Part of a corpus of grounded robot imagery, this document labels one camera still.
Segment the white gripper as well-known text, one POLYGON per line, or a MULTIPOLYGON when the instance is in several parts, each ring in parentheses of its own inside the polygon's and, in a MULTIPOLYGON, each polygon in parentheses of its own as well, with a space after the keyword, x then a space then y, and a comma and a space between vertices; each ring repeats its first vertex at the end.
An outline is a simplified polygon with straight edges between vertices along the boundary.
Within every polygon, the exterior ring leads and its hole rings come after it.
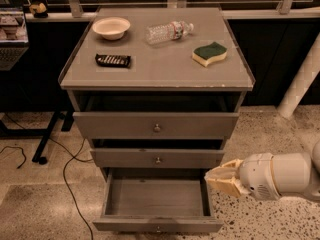
POLYGON ((262 153, 251 155, 243 162, 234 159, 209 170, 205 179, 211 188, 233 197, 250 193, 257 200, 278 200, 280 194, 273 180, 272 158, 271 153, 262 153))

